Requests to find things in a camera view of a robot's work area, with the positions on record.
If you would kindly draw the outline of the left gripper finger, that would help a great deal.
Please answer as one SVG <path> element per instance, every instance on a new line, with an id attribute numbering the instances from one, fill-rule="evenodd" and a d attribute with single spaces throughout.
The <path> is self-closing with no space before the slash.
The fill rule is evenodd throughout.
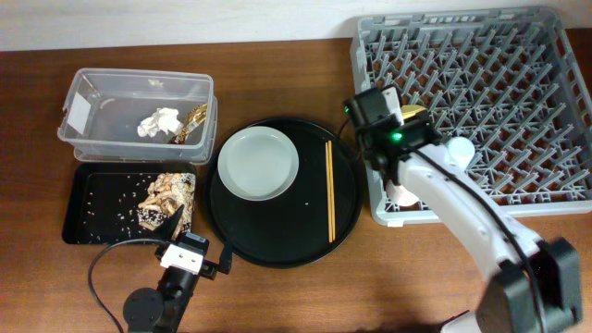
<path id="1" fill-rule="evenodd" d="M 160 226 L 154 230 L 154 234 L 162 240 L 170 241 L 174 238 L 175 230 L 182 218 L 184 206 L 181 205 L 175 213 L 168 217 Z"/>
<path id="2" fill-rule="evenodd" d="M 222 274 L 229 274 L 232 267 L 233 241 L 236 234 L 236 228 L 230 227 L 224 242 L 222 253 L 219 256 L 217 271 Z"/>

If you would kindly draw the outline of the yellow bowl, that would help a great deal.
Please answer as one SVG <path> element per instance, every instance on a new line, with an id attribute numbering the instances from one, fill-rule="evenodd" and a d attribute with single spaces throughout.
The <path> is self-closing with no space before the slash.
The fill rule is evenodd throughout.
<path id="1" fill-rule="evenodd" d="M 401 115 L 403 119 L 415 117 L 418 113 L 426 111 L 426 108 L 421 105 L 403 105 L 401 107 Z"/>

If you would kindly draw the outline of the food scraps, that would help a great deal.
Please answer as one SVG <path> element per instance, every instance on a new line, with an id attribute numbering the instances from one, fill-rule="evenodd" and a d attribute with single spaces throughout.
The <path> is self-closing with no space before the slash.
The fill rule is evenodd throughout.
<path id="1" fill-rule="evenodd" d="M 183 205 L 182 218 L 172 240 L 182 233 L 189 232 L 194 211 L 195 188 L 196 176 L 192 173 L 158 175 L 149 185 L 146 199 L 138 204 L 139 225 L 154 231 Z"/>

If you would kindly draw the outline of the pink cup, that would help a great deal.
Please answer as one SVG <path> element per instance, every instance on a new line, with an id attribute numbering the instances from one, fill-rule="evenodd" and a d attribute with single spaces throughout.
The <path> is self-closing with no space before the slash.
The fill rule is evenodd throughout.
<path id="1" fill-rule="evenodd" d="M 395 185 L 389 180 L 385 187 L 388 198 L 396 205 L 408 207 L 415 205 L 419 199 L 402 185 Z"/>

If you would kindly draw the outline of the blue cup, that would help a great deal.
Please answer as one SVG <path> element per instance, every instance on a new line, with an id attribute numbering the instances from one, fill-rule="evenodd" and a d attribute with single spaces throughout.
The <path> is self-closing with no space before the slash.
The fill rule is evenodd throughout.
<path id="1" fill-rule="evenodd" d="M 447 150 L 451 158 L 456 162 L 459 168 L 465 170 L 475 156 L 475 146 L 464 137 L 454 137 L 446 142 Z"/>

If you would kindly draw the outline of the grey plate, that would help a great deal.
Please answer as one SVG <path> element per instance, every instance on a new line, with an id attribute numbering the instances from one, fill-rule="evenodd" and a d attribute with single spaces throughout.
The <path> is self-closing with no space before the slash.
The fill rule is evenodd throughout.
<path id="1" fill-rule="evenodd" d="M 218 155 L 217 172 L 232 194 L 261 202 L 286 191 L 296 179 L 299 164 L 296 146 L 286 134 L 254 126 L 227 139 Z"/>

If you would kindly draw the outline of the white tissue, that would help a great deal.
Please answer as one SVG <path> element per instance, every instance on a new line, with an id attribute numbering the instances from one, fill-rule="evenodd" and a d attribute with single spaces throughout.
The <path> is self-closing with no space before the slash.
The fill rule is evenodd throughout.
<path id="1" fill-rule="evenodd" d="M 182 123 L 178 120 L 178 115 L 178 109 L 157 108 L 154 113 L 140 122 L 137 134 L 142 138 L 146 136 L 153 138 L 158 132 L 177 135 L 183 128 Z"/>

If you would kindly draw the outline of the gold snack wrapper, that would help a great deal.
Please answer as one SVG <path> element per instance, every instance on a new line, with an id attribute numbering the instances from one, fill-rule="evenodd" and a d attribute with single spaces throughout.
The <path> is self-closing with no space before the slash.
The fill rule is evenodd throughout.
<path id="1" fill-rule="evenodd" d="M 168 142 L 170 144 L 184 144 L 189 134 L 202 125 L 207 116 L 208 104 L 202 104 L 195 107 L 185 119 L 180 132 L 172 137 Z"/>

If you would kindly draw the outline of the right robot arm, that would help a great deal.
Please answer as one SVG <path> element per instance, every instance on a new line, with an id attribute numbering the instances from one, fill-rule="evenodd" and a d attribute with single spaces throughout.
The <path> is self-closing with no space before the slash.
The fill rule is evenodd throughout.
<path id="1" fill-rule="evenodd" d="M 564 238 L 543 240 L 504 212 L 455 160 L 430 116 L 402 112 L 394 86 L 344 103 L 366 164 L 439 217 L 487 287 L 477 308 L 412 332 L 562 332 L 583 319 L 580 258 Z"/>

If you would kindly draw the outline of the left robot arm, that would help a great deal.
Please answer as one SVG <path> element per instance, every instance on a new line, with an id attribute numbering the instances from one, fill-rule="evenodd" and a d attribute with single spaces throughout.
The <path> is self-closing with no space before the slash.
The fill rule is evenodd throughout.
<path id="1" fill-rule="evenodd" d="M 180 206 L 154 230 L 161 242 L 154 253 L 165 269 L 157 287 L 135 290 L 125 300 L 123 316 L 129 332 L 176 332 L 200 278 L 227 275 L 232 266 L 232 244 L 226 243 L 219 260 L 205 259 L 209 240 L 191 232 L 174 236 L 182 217 Z"/>

